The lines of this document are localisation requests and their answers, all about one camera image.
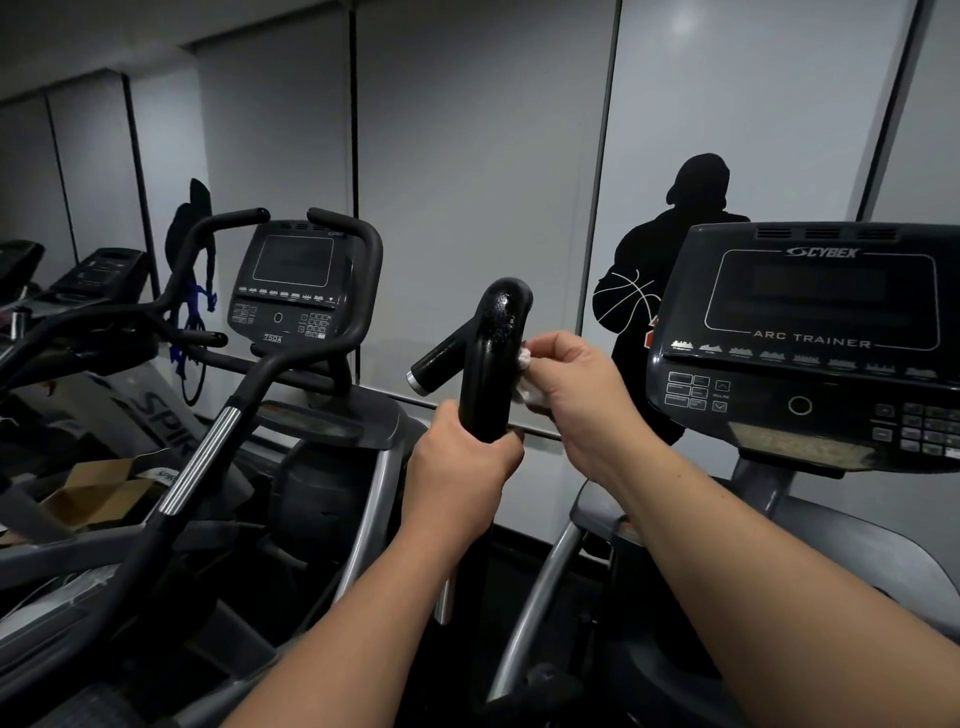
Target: air vent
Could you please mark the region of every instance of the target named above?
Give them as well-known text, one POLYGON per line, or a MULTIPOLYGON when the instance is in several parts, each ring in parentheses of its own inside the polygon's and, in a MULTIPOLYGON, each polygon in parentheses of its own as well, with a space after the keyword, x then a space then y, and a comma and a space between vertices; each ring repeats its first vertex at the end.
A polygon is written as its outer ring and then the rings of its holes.
POLYGON ((839 240, 839 228, 807 228, 804 233, 807 240, 839 240))
POLYGON ((792 237, 793 231, 789 228, 757 228, 757 237, 792 237))
POLYGON ((900 231, 897 228, 863 228, 856 232, 857 240, 896 240, 900 231))

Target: hand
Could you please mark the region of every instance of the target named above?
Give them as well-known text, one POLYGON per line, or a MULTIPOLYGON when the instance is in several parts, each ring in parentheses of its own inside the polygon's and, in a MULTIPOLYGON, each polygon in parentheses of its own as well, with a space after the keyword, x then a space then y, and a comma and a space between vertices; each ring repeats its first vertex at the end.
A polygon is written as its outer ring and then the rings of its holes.
POLYGON ((407 465, 401 531, 436 538, 455 564, 490 528, 503 486, 522 460, 520 435, 481 443, 460 424, 457 402, 445 401, 407 465))
POLYGON ((656 438, 636 411, 616 365, 566 331, 542 334, 525 346, 533 357, 525 375, 549 399, 566 456, 590 480, 611 488, 630 444, 656 438))

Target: metal bar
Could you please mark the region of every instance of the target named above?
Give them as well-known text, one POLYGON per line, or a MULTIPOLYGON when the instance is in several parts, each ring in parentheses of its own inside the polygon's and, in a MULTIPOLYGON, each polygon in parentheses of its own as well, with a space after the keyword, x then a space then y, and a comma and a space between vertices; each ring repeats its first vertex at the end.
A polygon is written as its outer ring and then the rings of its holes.
POLYGON ((514 689, 526 664, 530 645, 540 631, 540 625, 543 624, 543 618, 546 617, 550 602, 557 593, 570 559, 580 550, 584 533, 585 531, 578 525, 568 523, 564 533, 550 549, 550 554, 543 562, 537 581, 530 590, 530 595, 523 605, 523 611, 514 626, 514 632, 500 659, 500 665, 493 677, 493 684, 487 694, 487 702, 508 695, 514 689))
POLYGON ((220 453, 230 433, 240 420, 240 410, 236 407, 224 407, 214 421, 210 431, 193 453, 190 462, 180 473, 173 487, 167 491, 157 510, 164 516, 176 516, 191 494, 200 485, 214 458, 220 453))
POLYGON ((402 443, 393 449, 382 450, 376 456, 373 479, 367 505, 364 506, 360 527, 357 529, 353 547, 347 559, 347 567, 340 578, 333 603, 340 601, 354 582, 359 579, 373 560, 383 551, 387 541, 387 522, 394 508, 396 487, 403 464, 402 443))
MULTIPOLYGON (((369 389, 371 392, 376 392, 377 394, 386 395, 392 400, 402 401, 407 404, 414 404, 415 406, 423 407, 424 409, 437 409, 437 405, 430 401, 418 400, 414 397, 405 397, 404 395, 399 395, 394 392, 388 392, 387 390, 380 389, 379 387, 371 387, 369 384, 360 384, 358 386, 361 386, 364 389, 369 389)), ((560 436, 559 432, 551 432, 548 429, 531 427, 529 425, 520 425, 517 423, 510 423, 510 427, 516 427, 517 429, 522 429, 525 434, 535 435, 536 437, 542 437, 544 440, 553 440, 556 443, 561 443, 564 441, 563 438, 560 436)))

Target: display screen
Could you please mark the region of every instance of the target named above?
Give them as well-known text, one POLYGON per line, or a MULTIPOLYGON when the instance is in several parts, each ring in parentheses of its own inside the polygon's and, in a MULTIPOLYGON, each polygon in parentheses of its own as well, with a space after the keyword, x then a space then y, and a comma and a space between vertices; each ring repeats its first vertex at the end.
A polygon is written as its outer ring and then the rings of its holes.
POLYGON ((333 238, 270 235, 253 268, 262 283, 325 287, 330 280, 333 238))
POLYGON ((887 297, 887 272, 877 268, 757 265, 753 295, 880 303, 887 297))
POLYGON ((723 256, 705 323, 751 336, 782 332, 795 343, 842 337, 870 348, 931 351, 940 344, 936 289, 936 264, 927 255, 858 252, 850 260, 732 250, 723 256))

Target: black vertical strip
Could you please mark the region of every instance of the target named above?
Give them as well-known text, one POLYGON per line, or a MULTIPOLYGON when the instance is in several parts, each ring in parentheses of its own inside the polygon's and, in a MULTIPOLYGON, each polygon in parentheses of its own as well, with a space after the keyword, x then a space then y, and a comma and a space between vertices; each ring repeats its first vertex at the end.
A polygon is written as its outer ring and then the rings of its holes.
MULTIPOLYGON (((353 217, 360 217, 360 154, 357 140, 359 138, 357 113, 357 13, 350 9, 348 17, 349 53, 350 53, 350 166, 351 184, 353 191, 353 217)), ((353 380, 360 383, 360 347, 353 353, 353 380)))
POLYGON ((897 74, 894 76, 893 87, 890 89, 890 99, 883 113, 867 180, 863 185, 863 197, 860 198, 860 206, 856 211, 857 222, 873 216, 876 196, 879 194, 880 183, 887 169, 887 161, 890 159, 890 150, 897 136, 897 128, 900 125, 910 83, 917 68, 917 58, 920 57, 920 49, 924 45, 924 36, 933 11, 933 4, 934 0, 917 0, 913 16, 910 18, 906 39, 903 42, 903 53, 897 66, 897 74))
POLYGON ((79 265, 77 254, 77 236, 73 232, 73 217, 70 215, 70 200, 66 195, 66 181, 63 179, 63 165, 60 163, 60 145, 57 143, 57 128, 54 126, 54 112, 50 108, 50 96, 43 94, 43 103, 47 107, 47 121, 50 122, 50 136, 54 140, 54 156, 57 158, 57 172, 60 175, 60 192, 63 193, 63 206, 66 208, 66 225, 70 229, 70 245, 73 247, 73 259, 79 265))
POLYGON ((133 172, 136 175, 136 195, 140 200, 140 221, 143 223, 143 241, 147 246, 150 259, 150 287, 154 299, 160 297, 160 275, 156 270, 156 251, 154 250, 154 227, 150 224, 150 207, 147 205, 147 185, 143 181, 143 162, 140 159, 140 141, 136 135, 136 118, 133 115, 133 94, 130 91, 130 77, 125 73, 123 80, 123 99, 127 105, 127 125, 130 127, 130 144, 133 150, 133 172))
POLYGON ((610 64, 607 67, 607 91, 603 100, 603 120, 600 125, 600 144, 597 149, 597 166, 593 175, 593 199, 590 202, 590 221, 587 232, 587 252, 584 256, 584 275, 580 281, 580 305, 577 308, 577 334, 584 331, 584 316, 587 310, 587 295, 590 285, 590 259, 593 257, 593 234, 597 224, 597 207, 600 204, 600 178, 603 176, 603 155, 607 147, 607 126, 610 121, 610 99, 613 93, 613 69, 616 66, 616 46, 620 39, 620 16, 623 0, 616 0, 613 11, 613 37, 610 43, 610 64))

